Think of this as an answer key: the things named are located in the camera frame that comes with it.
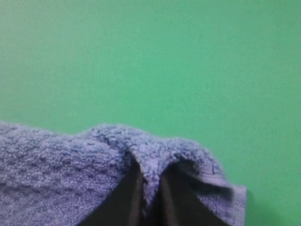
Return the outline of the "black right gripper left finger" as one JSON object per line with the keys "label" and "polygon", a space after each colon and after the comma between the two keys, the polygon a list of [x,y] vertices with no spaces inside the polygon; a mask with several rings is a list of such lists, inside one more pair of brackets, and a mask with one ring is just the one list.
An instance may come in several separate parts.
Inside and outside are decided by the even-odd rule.
{"label": "black right gripper left finger", "polygon": [[116,188],[80,226],[140,226],[142,224],[143,175],[132,161]]}

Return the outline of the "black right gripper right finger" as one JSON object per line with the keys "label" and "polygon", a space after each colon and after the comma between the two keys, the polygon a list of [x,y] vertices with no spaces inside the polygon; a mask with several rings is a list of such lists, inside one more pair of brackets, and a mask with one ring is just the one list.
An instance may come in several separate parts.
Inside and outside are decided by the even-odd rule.
{"label": "black right gripper right finger", "polygon": [[184,174],[172,164],[164,170],[159,186],[161,226],[226,226],[188,187]]}

